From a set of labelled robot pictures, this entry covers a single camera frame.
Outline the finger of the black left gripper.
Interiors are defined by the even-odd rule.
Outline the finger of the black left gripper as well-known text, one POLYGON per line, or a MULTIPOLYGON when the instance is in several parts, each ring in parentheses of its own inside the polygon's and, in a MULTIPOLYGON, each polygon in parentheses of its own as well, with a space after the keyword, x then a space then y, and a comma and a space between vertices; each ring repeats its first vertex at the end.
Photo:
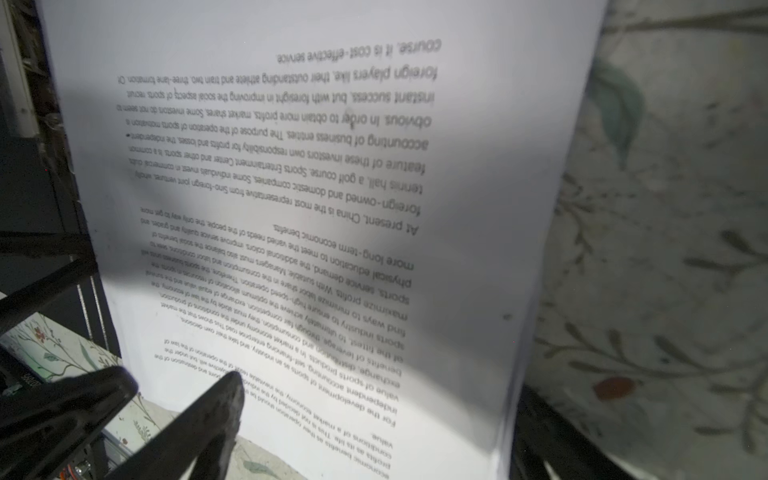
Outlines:
POLYGON ((38 312, 68 288, 98 272, 90 236, 83 233, 1 232, 1 254, 73 256, 67 265, 1 300, 1 334, 38 312))
POLYGON ((112 366, 1 398, 1 477, 49 479, 90 443, 137 394, 112 366))

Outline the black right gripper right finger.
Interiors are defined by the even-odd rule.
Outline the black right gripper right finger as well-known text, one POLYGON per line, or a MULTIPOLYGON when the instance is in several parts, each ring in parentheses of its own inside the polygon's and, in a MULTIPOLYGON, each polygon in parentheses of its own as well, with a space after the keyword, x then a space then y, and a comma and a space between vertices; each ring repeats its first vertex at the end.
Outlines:
POLYGON ((534 390, 524 386, 517 406, 511 479, 630 479, 534 390))

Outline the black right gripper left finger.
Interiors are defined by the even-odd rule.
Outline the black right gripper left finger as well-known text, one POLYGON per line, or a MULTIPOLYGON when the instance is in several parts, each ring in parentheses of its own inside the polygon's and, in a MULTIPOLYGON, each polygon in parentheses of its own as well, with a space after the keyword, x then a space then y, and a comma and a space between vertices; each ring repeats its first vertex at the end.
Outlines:
POLYGON ((133 454, 109 479, 224 479, 244 407, 241 374, 231 371, 133 454))

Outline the printed paper sheet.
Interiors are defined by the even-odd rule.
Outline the printed paper sheet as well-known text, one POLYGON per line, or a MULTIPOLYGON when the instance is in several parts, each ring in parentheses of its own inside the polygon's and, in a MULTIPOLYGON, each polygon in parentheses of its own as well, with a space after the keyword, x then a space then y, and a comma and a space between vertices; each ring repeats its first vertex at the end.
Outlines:
POLYGON ((309 479, 504 479, 602 1, 41 1, 122 359, 309 479))

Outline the blue folder with black inside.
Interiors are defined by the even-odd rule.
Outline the blue folder with black inside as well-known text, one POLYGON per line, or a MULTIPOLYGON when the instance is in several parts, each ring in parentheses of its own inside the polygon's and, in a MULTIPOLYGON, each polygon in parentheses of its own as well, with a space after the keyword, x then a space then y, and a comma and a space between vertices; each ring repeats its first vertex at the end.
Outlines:
MULTIPOLYGON (((34 1, 1 4, 2 231, 88 234, 34 1)), ((1 254, 1 300, 73 259, 1 254)), ((98 272, 37 313, 120 352, 98 272)))

